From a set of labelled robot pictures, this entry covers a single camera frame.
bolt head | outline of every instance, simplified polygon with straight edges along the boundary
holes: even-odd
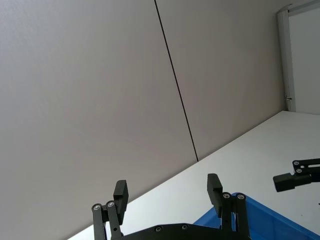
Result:
[[[157,233],[161,232],[161,231],[162,231],[162,227],[161,227],[161,226],[156,226],[156,227],[155,227],[155,231],[156,231]]]
[[[242,194],[239,194],[237,197],[238,199],[245,199],[245,196],[243,196]]]
[[[94,207],[93,207],[93,210],[99,210],[100,209],[100,205],[99,204],[97,204],[97,205],[95,205]]]
[[[109,208],[113,207],[114,205],[115,205],[115,203],[113,201],[110,201],[110,202],[107,203],[107,206]]]

white table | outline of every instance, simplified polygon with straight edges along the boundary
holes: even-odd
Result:
[[[207,174],[216,173],[224,191],[245,193],[320,235],[320,183],[285,192],[273,183],[273,176],[293,173],[293,160],[312,158],[320,158],[320,115],[282,111],[130,202],[121,231],[195,222],[212,208]],[[90,226],[70,240],[93,240],[93,232]]]

